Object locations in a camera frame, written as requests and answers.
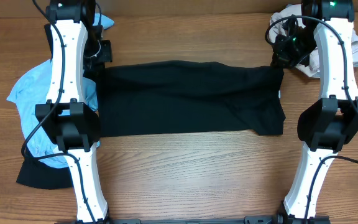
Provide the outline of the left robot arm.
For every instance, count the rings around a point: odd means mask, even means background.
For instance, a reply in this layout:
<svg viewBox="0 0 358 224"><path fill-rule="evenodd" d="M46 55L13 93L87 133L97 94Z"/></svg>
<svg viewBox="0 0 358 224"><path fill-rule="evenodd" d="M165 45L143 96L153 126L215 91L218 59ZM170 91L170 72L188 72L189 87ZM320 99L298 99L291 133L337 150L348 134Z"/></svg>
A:
<svg viewBox="0 0 358 224"><path fill-rule="evenodd" d="M85 103L83 76L98 74L111 62L111 43L103 40L95 1L50 1L48 20L52 77L45 103L35 116L68 163L75 191L76 223L109 223L109 207L101 190L96 149L101 137L99 116Z"/></svg>

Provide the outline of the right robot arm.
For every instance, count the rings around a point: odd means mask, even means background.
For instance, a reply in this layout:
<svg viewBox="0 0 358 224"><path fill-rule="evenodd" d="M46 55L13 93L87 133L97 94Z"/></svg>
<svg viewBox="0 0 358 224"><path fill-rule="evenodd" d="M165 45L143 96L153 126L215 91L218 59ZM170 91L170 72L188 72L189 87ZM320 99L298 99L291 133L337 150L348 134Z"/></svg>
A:
<svg viewBox="0 0 358 224"><path fill-rule="evenodd" d="M303 142L301 159L289 193L271 223L329 223L316 216L316 202L330 165L348 161L339 152L358 132L358 87L352 61L354 28L352 1L302 1L301 15L278 19L287 30L267 43L271 66L307 65L318 51L319 100L302 112L297 133Z"/></svg>

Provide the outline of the black t-shirt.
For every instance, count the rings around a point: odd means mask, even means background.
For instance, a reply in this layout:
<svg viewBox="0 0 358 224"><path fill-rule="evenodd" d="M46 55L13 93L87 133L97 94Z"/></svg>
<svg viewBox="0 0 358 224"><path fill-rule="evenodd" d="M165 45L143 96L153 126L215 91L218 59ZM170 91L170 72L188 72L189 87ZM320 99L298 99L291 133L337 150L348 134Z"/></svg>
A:
<svg viewBox="0 0 358 224"><path fill-rule="evenodd" d="M167 61L107 68L98 78L101 134L253 130L281 135L283 70Z"/></svg>

